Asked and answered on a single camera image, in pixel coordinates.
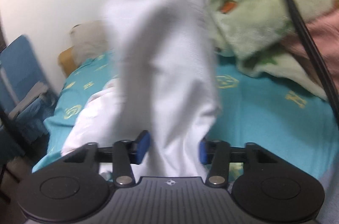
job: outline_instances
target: white clothing on bed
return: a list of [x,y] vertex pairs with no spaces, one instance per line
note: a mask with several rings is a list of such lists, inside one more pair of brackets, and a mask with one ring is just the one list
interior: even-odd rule
[[62,155],[87,142],[110,146],[147,129],[151,146],[140,176],[201,176],[198,148],[219,112],[206,0],[109,0],[107,35],[118,57],[119,84],[93,95]]

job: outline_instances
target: beige pillow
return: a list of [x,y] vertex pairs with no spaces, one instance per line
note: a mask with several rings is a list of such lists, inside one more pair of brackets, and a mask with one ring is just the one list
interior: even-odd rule
[[74,45],[72,55],[74,62],[80,66],[87,59],[95,59],[108,50],[105,31],[101,21],[76,25],[70,31]]

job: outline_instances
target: white fabric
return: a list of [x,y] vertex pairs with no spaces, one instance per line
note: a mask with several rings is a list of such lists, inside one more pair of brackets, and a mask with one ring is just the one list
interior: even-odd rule
[[219,111],[206,0],[109,0],[104,22],[118,56],[120,86],[92,97],[62,153],[98,142],[135,139],[150,131],[140,176],[201,176],[199,142]]

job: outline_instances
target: teal bedsheet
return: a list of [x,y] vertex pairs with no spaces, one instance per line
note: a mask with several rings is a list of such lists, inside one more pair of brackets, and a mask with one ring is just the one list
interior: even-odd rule
[[[223,112],[209,138],[233,146],[255,142],[320,178],[339,151],[339,133],[330,106],[296,83],[271,77],[251,78],[236,70],[234,58],[219,58],[217,85]],[[87,60],[66,80],[55,115],[45,120],[48,154],[33,171],[60,158],[60,150],[88,98],[115,74],[108,56]]]

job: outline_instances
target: black cord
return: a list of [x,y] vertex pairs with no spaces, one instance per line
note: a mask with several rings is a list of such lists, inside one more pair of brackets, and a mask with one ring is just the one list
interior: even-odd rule
[[335,87],[327,66],[316,44],[314,43],[311,34],[309,33],[296,4],[293,0],[286,0],[286,4],[290,18],[294,24],[296,32],[298,33],[301,44],[304,46],[305,51],[319,77],[319,80],[328,97],[328,102],[333,110],[337,125],[339,126],[339,98],[337,88]]

